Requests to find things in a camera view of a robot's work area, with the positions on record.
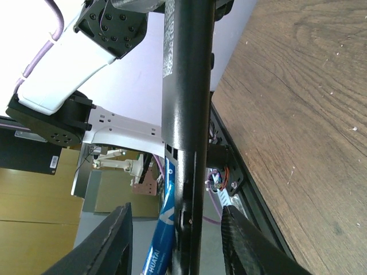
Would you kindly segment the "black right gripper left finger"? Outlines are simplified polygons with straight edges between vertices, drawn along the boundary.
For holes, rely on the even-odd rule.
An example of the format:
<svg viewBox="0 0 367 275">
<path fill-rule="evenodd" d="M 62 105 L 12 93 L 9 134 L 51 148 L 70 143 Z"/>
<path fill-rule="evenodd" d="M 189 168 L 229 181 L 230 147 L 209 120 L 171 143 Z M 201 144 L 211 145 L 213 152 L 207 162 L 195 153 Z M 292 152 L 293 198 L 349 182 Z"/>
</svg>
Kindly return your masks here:
<svg viewBox="0 0 367 275">
<path fill-rule="evenodd" d="M 126 203 L 44 274 L 131 274 L 132 237 L 132 209 Z"/>
</svg>

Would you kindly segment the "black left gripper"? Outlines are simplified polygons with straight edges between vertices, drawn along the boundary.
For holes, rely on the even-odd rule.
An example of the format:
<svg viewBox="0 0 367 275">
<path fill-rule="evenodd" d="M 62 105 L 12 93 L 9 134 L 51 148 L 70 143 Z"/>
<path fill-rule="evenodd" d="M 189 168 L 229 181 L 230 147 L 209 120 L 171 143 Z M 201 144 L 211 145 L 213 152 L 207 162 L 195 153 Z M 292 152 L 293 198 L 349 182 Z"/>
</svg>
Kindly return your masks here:
<svg viewBox="0 0 367 275">
<path fill-rule="evenodd" d="M 133 11 L 138 13 L 161 13 L 173 11 L 177 1 L 166 0 L 117 0 L 111 1 L 112 6 L 119 10 Z M 213 1 L 215 3 L 214 19 L 221 20 L 232 10 L 234 0 Z"/>
</svg>

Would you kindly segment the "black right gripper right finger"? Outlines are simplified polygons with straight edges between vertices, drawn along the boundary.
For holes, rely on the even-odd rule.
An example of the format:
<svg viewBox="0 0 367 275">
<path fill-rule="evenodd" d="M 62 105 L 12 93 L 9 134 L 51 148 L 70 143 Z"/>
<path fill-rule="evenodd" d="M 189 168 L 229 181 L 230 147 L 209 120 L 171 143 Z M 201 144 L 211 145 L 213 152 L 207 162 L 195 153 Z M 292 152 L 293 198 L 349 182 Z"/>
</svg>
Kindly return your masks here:
<svg viewBox="0 0 367 275">
<path fill-rule="evenodd" d="M 223 207 L 222 250 L 226 274 L 309 274 L 281 252 L 236 207 Z"/>
</svg>

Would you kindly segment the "black remote control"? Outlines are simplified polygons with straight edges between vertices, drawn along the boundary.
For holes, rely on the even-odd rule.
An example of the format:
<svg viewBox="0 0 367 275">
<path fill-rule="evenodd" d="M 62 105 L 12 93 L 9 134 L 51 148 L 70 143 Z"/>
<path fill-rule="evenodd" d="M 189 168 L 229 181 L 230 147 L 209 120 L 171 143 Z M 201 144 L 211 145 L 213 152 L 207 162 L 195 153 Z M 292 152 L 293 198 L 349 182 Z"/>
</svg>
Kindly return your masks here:
<svg viewBox="0 0 367 275">
<path fill-rule="evenodd" d="M 175 166 L 173 274 L 199 274 L 209 130 L 213 1 L 165 13 L 162 139 Z"/>
</svg>

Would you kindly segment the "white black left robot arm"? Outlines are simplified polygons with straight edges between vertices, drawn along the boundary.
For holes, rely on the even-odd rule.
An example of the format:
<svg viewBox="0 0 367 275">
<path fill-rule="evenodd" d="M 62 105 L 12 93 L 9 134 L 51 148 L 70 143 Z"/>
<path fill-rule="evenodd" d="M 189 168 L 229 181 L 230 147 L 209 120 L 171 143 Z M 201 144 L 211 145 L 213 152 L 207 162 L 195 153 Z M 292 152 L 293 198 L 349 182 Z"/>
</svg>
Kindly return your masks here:
<svg viewBox="0 0 367 275">
<path fill-rule="evenodd" d="M 214 67 L 214 24 L 232 1 L 86 1 L 12 95 L 6 113 L 58 146 L 114 146 L 205 159 Z M 104 109 L 80 92 L 97 72 L 122 62 L 115 81 L 143 95 L 144 73 L 157 75 L 162 122 Z"/>
</svg>

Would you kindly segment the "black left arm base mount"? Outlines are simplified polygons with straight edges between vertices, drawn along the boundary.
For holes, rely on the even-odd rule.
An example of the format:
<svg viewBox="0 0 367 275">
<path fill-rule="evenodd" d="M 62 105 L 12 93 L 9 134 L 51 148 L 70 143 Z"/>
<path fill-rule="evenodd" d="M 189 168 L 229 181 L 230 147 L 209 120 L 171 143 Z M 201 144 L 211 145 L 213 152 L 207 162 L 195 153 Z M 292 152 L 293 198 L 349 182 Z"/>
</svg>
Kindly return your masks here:
<svg viewBox="0 0 367 275">
<path fill-rule="evenodd" d="M 209 123 L 206 166 L 219 172 L 221 182 L 217 186 L 220 191 L 227 190 L 230 196 L 238 192 L 245 179 L 244 170 L 229 136 L 215 119 L 211 119 Z"/>
</svg>

